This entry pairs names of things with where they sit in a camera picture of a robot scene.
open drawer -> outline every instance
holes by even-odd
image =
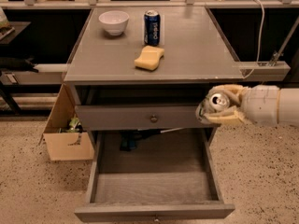
[[[204,129],[163,133],[120,151],[121,135],[99,134],[83,222],[225,218]]]

gray countertop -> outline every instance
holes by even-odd
[[[208,82],[240,80],[238,65],[204,7],[155,7],[161,15],[160,48],[155,71],[135,68],[145,46],[143,15],[152,7],[96,7],[89,20],[66,82]],[[108,10],[126,11],[130,20],[121,36],[110,36],[98,17]]]

floor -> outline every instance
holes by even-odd
[[[45,124],[46,118],[0,118],[1,223],[81,223],[74,209],[84,204],[91,162],[50,161],[40,142]],[[298,131],[220,127],[211,153],[224,201],[235,211],[224,220],[162,223],[299,223]]]

blue can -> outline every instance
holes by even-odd
[[[144,43],[158,46],[160,42],[160,15],[155,10],[148,10],[144,15]]]

cardboard box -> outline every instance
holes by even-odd
[[[66,128],[75,115],[75,104],[70,91],[62,85],[43,133],[52,161],[79,161],[93,159],[93,144],[83,133],[58,133]]]

